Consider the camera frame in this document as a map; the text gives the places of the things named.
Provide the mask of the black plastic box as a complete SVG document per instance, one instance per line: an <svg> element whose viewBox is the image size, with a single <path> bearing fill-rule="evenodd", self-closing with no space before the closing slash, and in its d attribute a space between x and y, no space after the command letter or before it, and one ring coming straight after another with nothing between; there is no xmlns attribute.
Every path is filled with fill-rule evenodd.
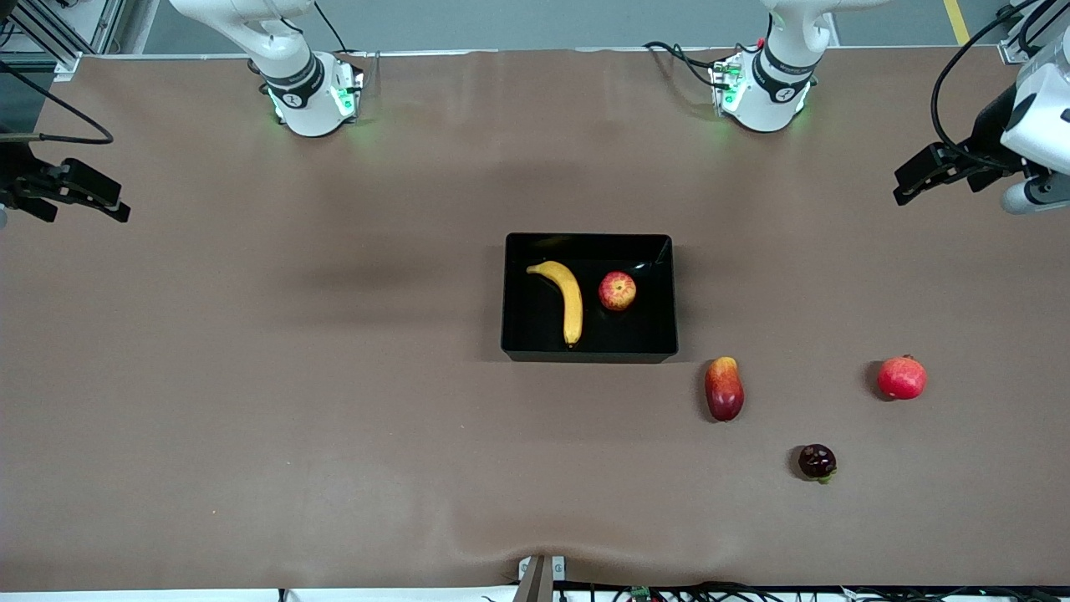
<svg viewBox="0 0 1070 602"><path fill-rule="evenodd" d="M559 262L574 271L583 306L583 334L564 343L563 300L549 279L528 274L531 264ZM603 275L635 278L637 298L627 311L599 302ZM645 362L679 350L675 315L672 240L666 235L513 232L505 241L501 348L513 361Z"/></svg>

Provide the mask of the red yellow apple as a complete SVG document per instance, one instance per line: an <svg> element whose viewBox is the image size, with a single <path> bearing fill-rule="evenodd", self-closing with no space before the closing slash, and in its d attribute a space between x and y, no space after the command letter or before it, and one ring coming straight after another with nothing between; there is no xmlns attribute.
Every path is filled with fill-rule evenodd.
<svg viewBox="0 0 1070 602"><path fill-rule="evenodd" d="M599 302L612 312L627 311L637 298L637 283L624 271L611 271L603 275L599 285Z"/></svg>

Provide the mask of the yellow banana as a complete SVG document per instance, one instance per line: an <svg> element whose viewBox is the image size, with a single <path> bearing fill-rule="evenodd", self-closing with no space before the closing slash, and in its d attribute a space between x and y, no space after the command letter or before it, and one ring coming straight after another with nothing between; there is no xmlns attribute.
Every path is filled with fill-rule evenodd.
<svg viewBox="0 0 1070 602"><path fill-rule="evenodd" d="M531 264L525 268L525 272L549 279L550 282L557 285L563 300L562 331L564 343L567 348L576 346L583 334L584 306L581 289L574 271L559 262L542 262Z"/></svg>

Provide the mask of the red pomegranate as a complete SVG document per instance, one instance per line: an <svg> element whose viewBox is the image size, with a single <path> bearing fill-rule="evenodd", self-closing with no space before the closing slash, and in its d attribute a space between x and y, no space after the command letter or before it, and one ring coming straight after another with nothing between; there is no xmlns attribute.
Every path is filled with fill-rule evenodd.
<svg viewBox="0 0 1070 602"><path fill-rule="evenodd" d="M912 355L889 358L878 367L878 392L893 400L913 400L924 393L924 366Z"/></svg>

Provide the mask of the brown table cover mat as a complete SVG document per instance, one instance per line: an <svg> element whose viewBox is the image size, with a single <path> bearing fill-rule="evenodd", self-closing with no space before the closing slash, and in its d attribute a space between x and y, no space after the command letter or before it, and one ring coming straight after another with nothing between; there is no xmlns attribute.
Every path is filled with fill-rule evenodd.
<svg viewBox="0 0 1070 602"><path fill-rule="evenodd" d="M92 59L85 209L0 232L0 589L1070 585L1070 210L895 205L949 47L753 135L645 51L386 56L303 140L243 61ZM513 232L666 235L679 350L513 361ZM924 393L878 392L912 355ZM706 369L739 366L715 421ZM827 484L797 468L822 443Z"/></svg>

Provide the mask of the red yellow mango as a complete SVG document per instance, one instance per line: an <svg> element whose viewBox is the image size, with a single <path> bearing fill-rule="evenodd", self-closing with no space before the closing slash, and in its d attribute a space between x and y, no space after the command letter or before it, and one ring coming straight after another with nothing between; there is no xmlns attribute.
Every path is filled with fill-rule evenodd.
<svg viewBox="0 0 1070 602"><path fill-rule="evenodd" d="M732 421L745 403L739 366L732 357L718 357L706 369L706 403L715 421Z"/></svg>

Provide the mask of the dark purple mangosteen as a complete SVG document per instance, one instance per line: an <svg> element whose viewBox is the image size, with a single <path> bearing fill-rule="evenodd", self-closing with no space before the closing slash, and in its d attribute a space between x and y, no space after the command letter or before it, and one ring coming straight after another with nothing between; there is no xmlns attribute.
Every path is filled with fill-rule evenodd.
<svg viewBox="0 0 1070 602"><path fill-rule="evenodd" d="M797 468L811 482L827 484L834 479L839 468L834 450L822 443L810 443L802 446L797 457Z"/></svg>

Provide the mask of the aluminium frame structure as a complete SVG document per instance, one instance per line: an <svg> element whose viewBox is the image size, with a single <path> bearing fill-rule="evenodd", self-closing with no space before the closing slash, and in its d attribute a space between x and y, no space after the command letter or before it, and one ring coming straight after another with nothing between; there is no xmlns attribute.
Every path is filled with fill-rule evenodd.
<svg viewBox="0 0 1070 602"><path fill-rule="evenodd" d="M111 55L129 0L16 0L0 17L0 59L70 81L80 60Z"/></svg>
<svg viewBox="0 0 1070 602"><path fill-rule="evenodd" d="M1070 0L1006 0L998 42L1005 64L1024 64L1070 28Z"/></svg>

